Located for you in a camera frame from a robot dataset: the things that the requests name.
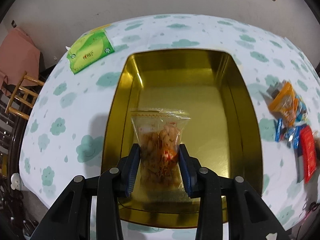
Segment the clear peanut snack packet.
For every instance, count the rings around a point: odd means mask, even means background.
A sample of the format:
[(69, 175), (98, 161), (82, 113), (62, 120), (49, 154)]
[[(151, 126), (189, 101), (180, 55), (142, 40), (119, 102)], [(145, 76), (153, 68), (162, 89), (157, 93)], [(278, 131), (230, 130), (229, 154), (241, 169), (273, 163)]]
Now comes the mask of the clear peanut snack packet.
[(131, 111), (141, 149), (140, 187), (147, 194), (167, 193), (181, 187), (178, 151), (189, 120), (189, 114), (182, 110), (142, 108)]

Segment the blue snack packet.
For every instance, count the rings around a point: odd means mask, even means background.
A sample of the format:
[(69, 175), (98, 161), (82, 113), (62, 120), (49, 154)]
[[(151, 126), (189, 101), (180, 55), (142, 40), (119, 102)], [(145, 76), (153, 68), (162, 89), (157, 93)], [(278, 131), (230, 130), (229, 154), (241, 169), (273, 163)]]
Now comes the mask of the blue snack packet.
[(279, 118), (276, 124), (275, 142), (286, 140), (296, 150), (299, 145), (300, 132), (307, 125), (308, 111), (301, 103), (297, 108), (297, 117), (292, 127), (284, 127), (283, 118)]

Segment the red snack packet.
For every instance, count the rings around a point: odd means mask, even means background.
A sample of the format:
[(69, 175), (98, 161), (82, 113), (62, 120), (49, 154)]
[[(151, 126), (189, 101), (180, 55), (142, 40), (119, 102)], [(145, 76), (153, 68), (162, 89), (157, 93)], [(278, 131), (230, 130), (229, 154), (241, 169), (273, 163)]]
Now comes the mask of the red snack packet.
[(317, 167), (316, 148), (310, 126), (305, 126), (300, 131), (299, 149), (303, 156), (304, 183), (308, 183)]

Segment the orange snack packet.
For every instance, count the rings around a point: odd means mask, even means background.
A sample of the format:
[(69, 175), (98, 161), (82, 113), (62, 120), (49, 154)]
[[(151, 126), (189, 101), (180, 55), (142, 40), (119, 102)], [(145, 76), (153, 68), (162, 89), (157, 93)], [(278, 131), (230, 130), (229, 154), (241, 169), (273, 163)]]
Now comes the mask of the orange snack packet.
[(298, 100), (291, 83), (286, 80), (277, 82), (269, 92), (272, 98), (268, 104), (269, 111), (280, 114), (285, 124), (292, 127), (297, 117)]

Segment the gold red toffee tin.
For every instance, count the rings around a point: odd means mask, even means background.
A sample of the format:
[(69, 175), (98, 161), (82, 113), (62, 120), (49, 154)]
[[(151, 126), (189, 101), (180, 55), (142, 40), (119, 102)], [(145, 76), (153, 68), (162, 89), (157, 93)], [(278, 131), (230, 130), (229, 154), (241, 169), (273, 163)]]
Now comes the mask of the gold red toffee tin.
[(242, 176), (258, 192), (263, 161), (258, 121), (235, 57), (217, 50), (134, 53), (125, 63), (108, 116), (102, 171), (139, 144), (142, 156), (122, 220), (193, 228), (200, 200), (184, 190), (176, 148), (217, 175)]

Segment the wooden chair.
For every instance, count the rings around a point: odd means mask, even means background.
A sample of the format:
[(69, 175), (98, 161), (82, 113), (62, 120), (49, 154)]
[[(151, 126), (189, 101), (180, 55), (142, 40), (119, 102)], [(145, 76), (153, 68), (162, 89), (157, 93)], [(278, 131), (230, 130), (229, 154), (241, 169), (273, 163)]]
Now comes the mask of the wooden chair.
[(30, 109), (33, 109), (39, 94), (32, 91), (31, 89), (23, 86), (23, 82), (27, 80), (30, 83), (35, 84), (36, 86), (43, 87), (44, 82), (40, 81), (34, 77), (28, 75), (26, 71), (23, 72), (22, 77), (19, 79), (15, 89), (13, 90), (7, 107), (5, 109), (5, 114), (14, 114), (24, 120), (29, 120), (30, 116), (27, 113), (24, 113), (22, 110), (15, 109), (12, 107), (12, 103), (16, 100), (22, 104), (22, 106), (27, 106)]

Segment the green tissue pack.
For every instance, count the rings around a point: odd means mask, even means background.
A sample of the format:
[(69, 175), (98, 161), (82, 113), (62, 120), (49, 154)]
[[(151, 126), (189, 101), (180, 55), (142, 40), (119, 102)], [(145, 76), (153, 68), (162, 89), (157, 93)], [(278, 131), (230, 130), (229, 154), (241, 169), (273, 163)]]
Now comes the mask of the green tissue pack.
[(73, 74), (77, 74), (99, 59), (114, 53), (105, 29), (96, 29), (77, 39), (68, 49), (67, 59)]

